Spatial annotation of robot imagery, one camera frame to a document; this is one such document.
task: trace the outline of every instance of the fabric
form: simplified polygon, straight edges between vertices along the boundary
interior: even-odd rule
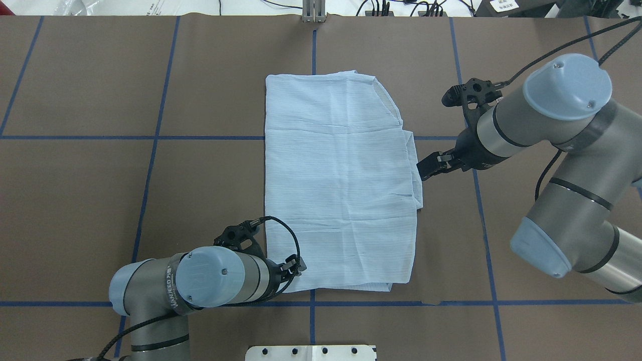
[[[413,134],[373,76],[266,79],[265,214],[308,269],[287,292],[407,283],[423,205]],[[295,252],[266,224],[268,256]]]

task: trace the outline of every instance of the light blue joint cap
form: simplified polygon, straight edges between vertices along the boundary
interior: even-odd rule
[[[231,301],[245,282],[245,267],[236,252],[225,247],[199,247],[180,260],[176,288],[197,307],[217,307]]]
[[[553,119],[594,116],[610,100],[609,74],[586,55],[565,54],[534,71],[522,87],[528,104]]]
[[[562,250],[535,222],[522,219],[510,240],[510,249],[526,262],[555,278],[562,278],[571,270],[571,263]]]
[[[112,303],[114,311],[119,315],[129,316],[127,311],[125,311],[125,290],[127,290],[127,285],[134,275],[134,272],[136,272],[143,263],[151,260],[153,260],[153,258],[122,266],[121,269],[116,271],[114,277],[112,277],[112,281],[109,283],[109,301]]]

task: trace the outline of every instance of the white cloth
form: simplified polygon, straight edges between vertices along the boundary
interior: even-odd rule
[[[390,291],[410,280],[423,199],[402,125],[374,76],[268,76],[265,214],[294,230],[308,266],[287,292]],[[295,253],[279,224],[266,235],[271,259]]]

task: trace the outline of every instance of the white mounting plate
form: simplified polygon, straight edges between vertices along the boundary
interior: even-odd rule
[[[245,361],[376,361],[376,349],[370,345],[253,346],[245,353]]]

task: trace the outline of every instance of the white bracket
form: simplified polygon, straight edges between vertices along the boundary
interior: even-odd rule
[[[370,345],[253,346],[245,361],[376,361],[377,347]]]
[[[303,22],[325,22],[325,0],[303,0]]]

